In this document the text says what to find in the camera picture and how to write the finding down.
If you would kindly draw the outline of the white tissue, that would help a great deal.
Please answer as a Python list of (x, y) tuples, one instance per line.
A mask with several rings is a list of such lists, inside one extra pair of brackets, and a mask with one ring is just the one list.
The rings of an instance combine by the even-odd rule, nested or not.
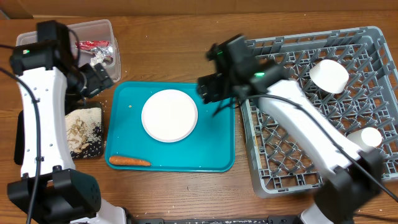
[(90, 65), (92, 67), (94, 67), (95, 65), (97, 65), (99, 63), (103, 67), (105, 67), (106, 66), (105, 60), (106, 60), (106, 57), (101, 52), (97, 52), (95, 54), (95, 56), (90, 59)]

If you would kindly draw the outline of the red snack wrapper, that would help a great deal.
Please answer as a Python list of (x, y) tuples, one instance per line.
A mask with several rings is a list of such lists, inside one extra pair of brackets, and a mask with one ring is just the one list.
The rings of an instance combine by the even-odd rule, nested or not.
[(91, 55), (101, 53), (105, 57), (113, 58), (113, 45), (107, 40), (85, 40), (75, 42), (75, 46), (84, 53)]

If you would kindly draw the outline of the white plate with food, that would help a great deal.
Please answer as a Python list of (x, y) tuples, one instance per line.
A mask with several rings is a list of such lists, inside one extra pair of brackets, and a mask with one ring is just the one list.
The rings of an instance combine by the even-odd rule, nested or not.
[(144, 130), (153, 139), (177, 142), (195, 129), (198, 109), (188, 94), (180, 90), (162, 90), (145, 102), (141, 121)]

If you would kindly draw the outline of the orange carrot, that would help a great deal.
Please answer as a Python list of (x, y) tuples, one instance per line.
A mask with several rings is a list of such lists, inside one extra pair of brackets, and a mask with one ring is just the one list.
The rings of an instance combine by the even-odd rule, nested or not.
[(135, 159), (123, 156), (111, 156), (109, 163), (116, 166), (151, 166), (152, 164), (142, 159)]

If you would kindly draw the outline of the white bowl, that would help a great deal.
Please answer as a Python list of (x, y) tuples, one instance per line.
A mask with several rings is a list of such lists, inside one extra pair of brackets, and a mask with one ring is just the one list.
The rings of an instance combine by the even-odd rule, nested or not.
[(309, 71), (309, 75), (317, 87), (333, 94), (341, 93), (349, 79), (349, 73), (345, 67), (329, 59), (317, 63)]

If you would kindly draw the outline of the small white cup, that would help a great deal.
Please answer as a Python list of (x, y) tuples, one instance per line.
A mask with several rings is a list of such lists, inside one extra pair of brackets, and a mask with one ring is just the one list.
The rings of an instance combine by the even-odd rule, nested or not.
[(370, 152), (382, 143), (381, 133), (372, 127), (350, 133), (347, 138), (357, 144), (364, 152)]

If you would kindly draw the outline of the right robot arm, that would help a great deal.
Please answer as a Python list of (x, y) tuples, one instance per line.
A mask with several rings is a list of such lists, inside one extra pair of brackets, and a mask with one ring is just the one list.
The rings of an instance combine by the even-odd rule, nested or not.
[(206, 53), (216, 72), (198, 79), (205, 104), (254, 100), (290, 134), (326, 180), (296, 223), (352, 223), (355, 212), (378, 196), (383, 159), (342, 135), (305, 96), (289, 70), (275, 60), (262, 63), (243, 35), (213, 44)]

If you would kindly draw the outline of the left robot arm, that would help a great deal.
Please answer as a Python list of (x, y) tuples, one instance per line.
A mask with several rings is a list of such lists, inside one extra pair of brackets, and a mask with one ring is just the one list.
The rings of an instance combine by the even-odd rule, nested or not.
[(16, 46), (7, 73), (23, 104), (21, 179), (7, 186), (9, 200), (37, 223), (132, 223), (131, 214), (102, 198), (97, 180), (79, 172), (70, 155), (65, 103), (92, 98), (112, 87), (101, 64), (79, 65), (73, 31), (57, 21), (40, 22), (37, 40)]

